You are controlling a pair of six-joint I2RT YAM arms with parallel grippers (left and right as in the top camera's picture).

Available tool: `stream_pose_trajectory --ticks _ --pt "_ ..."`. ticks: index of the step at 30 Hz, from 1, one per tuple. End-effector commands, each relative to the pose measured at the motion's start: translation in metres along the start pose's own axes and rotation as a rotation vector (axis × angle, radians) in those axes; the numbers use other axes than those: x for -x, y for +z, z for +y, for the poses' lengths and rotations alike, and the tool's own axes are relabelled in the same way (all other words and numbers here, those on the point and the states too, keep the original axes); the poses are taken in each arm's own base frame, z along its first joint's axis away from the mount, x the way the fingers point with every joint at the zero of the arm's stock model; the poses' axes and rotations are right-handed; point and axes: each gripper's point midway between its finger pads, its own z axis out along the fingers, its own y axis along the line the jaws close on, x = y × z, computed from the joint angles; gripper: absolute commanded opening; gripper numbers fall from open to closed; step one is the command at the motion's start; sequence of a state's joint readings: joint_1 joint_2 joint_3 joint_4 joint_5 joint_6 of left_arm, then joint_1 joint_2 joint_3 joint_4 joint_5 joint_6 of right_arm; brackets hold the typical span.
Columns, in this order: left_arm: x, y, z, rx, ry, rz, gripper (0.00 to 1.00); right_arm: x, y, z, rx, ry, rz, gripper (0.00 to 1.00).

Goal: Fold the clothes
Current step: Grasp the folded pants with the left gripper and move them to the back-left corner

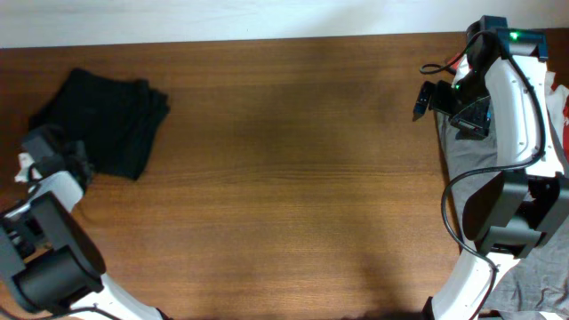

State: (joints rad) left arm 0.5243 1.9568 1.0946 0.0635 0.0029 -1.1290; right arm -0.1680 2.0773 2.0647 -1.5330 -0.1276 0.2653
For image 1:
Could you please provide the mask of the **black shorts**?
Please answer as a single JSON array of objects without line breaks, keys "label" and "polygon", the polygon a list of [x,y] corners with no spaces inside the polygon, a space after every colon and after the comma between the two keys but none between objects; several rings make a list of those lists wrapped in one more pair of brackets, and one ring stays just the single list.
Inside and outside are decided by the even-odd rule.
[{"label": "black shorts", "polygon": [[28,127],[55,125],[84,143],[96,172],[137,180],[169,112],[168,95],[146,79],[113,80],[74,68]]}]

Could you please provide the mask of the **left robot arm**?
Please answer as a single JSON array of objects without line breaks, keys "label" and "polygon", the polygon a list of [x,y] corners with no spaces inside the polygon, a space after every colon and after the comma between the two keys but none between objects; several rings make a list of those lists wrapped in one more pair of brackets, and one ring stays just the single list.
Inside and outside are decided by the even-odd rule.
[{"label": "left robot arm", "polygon": [[27,193],[1,213],[1,281],[14,300],[36,319],[164,319],[108,275],[72,215],[92,181],[84,143],[43,125],[22,147],[15,180]]}]

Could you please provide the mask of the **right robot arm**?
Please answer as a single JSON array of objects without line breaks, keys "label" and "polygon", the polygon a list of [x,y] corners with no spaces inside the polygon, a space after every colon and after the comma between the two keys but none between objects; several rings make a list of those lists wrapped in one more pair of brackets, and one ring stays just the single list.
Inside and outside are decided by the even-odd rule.
[{"label": "right robot arm", "polygon": [[443,288],[428,298],[425,319],[477,318],[500,280],[568,216],[565,158],[546,107],[545,35],[485,15],[466,36],[453,60],[422,66],[423,75],[446,71],[455,79],[424,83],[413,115],[434,110],[472,140],[493,135],[497,164],[465,204],[461,231],[453,233],[461,255]]}]

